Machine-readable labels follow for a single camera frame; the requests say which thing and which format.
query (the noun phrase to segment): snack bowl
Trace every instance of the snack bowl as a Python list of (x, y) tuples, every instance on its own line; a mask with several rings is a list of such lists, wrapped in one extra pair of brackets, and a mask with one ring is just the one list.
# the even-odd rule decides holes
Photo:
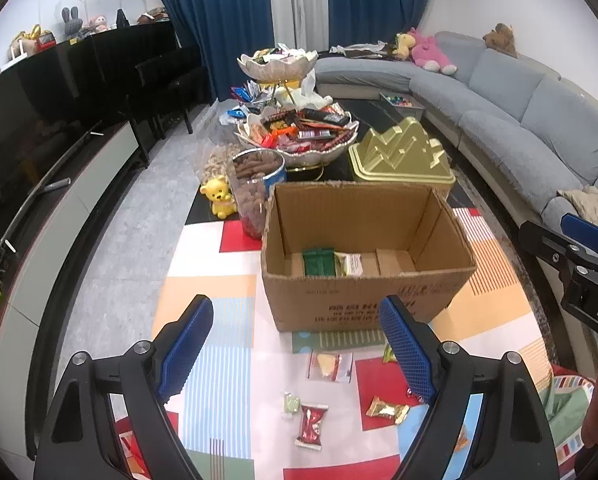
[(243, 73), (258, 82), (276, 83), (301, 80), (317, 64), (317, 51), (287, 59), (272, 59), (266, 64), (257, 63), (252, 57), (241, 54), (237, 63)]
[(284, 158), (276, 150), (245, 150), (233, 156), (227, 172), (243, 231), (251, 238), (261, 239), (270, 190), (275, 184), (285, 182)]
[[(345, 142), (337, 144), (325, 152), (317, 150), (308, 150), (303, 153), (288, 153), (283, 150), (274, 150), (283, 156), (287, 168), (313, 168), (314, 166), (325, 166), (330, 164), (338, 156), (348, 150), (348, 146), (353, 145), (357, 140), (359, 130), (359, 121), (350, 121), (346, 129), (352, 130), (352, 134)], [(245, 148), (261, 148), (254, 140), (250, 139), (249, 125), (238, 124), (237, 131), (234, 132), (237, 140)]]

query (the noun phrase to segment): colorful rug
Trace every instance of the colorful rug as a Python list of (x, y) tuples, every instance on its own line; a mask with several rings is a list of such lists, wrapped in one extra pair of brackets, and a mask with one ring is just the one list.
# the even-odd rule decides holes
[[(479, 212), (454, 211), (476, 253), (478, 270), (431, 326), (440, 340), (455, 340), (474, 355), (499, 359), (507, 351), (519, 352), (543, 395), (553, 386), (553, 373), (521, 284)], [(225, 479), (390, 479), (427, 406), (411, 408), (400, 426), (371, 429), (364, 423), (373, 385), (391, 383), (401, 374), (396, 364), (377, 359), (383, 334), (279, 333), (263, 289), (259, 247), (243, 238), (238, 225), (208, 222), (186, 225), (173, 255), (153, 336), (177, 319), (196, 294), (210, 297), (215, 306), (215, 324), (188, 382), (167, 404), (169, 412), (179, 414), (183, 445), (195, 463), (200, 461), (200, 470), (209, 472), (217, 460), (224, 463)], [(308, 380), (312, 349), (352, 351), (350, 383)], [(284, 417), (285, 392), (330, 406), (320, 452), (295, 446), (300, 420), (298, 415)], [(473, 396), (466, 414), (469, 439), (480, 404), (481, 396)], [(564, 468), (581, 445), (577, 431), (568, 434), (568, 453), (562, 449)], [(559, 449), (564, 442), (557, 444)], [(455, 453), (446, 479), (458, 477), (468, 448)]]

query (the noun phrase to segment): gray bunny plush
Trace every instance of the gray bunny plush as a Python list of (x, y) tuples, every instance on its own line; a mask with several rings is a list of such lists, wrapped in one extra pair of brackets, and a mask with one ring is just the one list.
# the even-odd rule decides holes
[(83, 20), (79, 17), (79, 9), (77, 7), (73, 7), (70, 10), (68, 10), (68, 7), (63, 7), (61, 9), (61, 17), (65, 22), (66, 37), (74, 36), (81, 30)]

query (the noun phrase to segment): coffee table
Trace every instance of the coffee table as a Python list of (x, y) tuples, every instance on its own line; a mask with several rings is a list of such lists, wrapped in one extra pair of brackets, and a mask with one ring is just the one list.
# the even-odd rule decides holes
[[(362, 121), (362, 135), (370, 124), (379, 131), (394, 124), (373, 102), (343, 105)], [(323, 178), (351, 180), (347, 159), (330, 164)], [(279, 333), (261, 279), (261, 243), (245, 237), (239, 221), (204, 221), (207, 216), (201, 215), (198, 198), (161, 291), (153, 336), (176, 319), (195, 294), (213, 300), (212, 331), (183, 392), (167, 404), (183, 446), (202, 476), (207, 480), (391, 478), (427, 407), (412, 407), (400, 426), (365, 416), (371, 396), (398, 402), (407, 391), (399, 367), (381, 362), (385, 345), (381, 331)], [(460, 186), (455, 186), (448, 202), (466, 230), (478, 270), (449, 308), (431, 322), (433, 330), (440, 340), (455, 340), (472, 354), (499, 359), (506, 351), (519, 352), (538, 390), (545, 390), (551, 383), (551, 365), (512, 266)], [(209, 210), (207, 202), (199, 203)], [(350, 383), (308, 380), (312, 349), (351, 351)], [(330, 407), (322, 425), (321, 451), (295, 446), (300, 417), (284, 417), (285, 392)], [(480, 398), (474, 396), (466, 419), (470, 440), (479, 406)], [(454, 455), (448, 478), (456, 478), (452, 472), (461, 469), (467, 453), (468, 447)], [(568, 458), (563, 451), (562, 458)]]
[[(372, 127), (378, 132), (384, 132), (390, 129), (395, 124), (398, 124), (398, 116), (390, 115), (385, 108), (380, 105), (379, 101), (365, 101), (356, 99), (343, 99), (338, 101), (345, 110), (350, 111), (356, 120), (359, 120), (359, 133), (357, 140), (361, 142), (367, 131)], [(316, 170), (296, 171), (288, 173), (288, 180), (297, 182), (302, 180), (353, 180), (352, 167), (350, 165), (348, 152), (344, 152), (335, 161), (331, 162), (325, 168), (318, 168)], [(451, 207), (474, 207), (466, 192), (455, 184), (447, 198), (447, 202)], [(234, 214), (228, 220), (239, 218)], [(199, 191), (195, 195), (192, 202), (186, 225), (196, 224), (199, 222), (217, 222), (220, 221), (216, 216), (212, 215), (208, 199)]]

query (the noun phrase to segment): blue gripper pad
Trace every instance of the blue gripper pad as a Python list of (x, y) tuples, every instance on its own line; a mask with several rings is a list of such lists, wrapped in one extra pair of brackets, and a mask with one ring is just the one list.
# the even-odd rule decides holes
[(164, 403), (173, 395), (181, 393), (213, 326), (213, 319), (212, 301), (205, 296), (197, 296), (179, 320), (168, 323), (155, 338), (157, 351), (159, 344), (164, 344), (170, 339), (170, 349), (166, 348), (165, 354), (156, 360), (157, 366), (159, 361), (161, 362), (161, 370), (157, 372), (160, 378), (157, 393)]
[(591, 224), (572, 213), (566, 213), (562, 216), (560, 225), (566, 236), (577, 240), (580, 244), (598, 254), (598, 227), (595, 224)]
[(439, 340), (425, 323), (414, 320), (397, 296), (383, 298), (379, 322), (410, 390), (431, 404), (441, 386)]

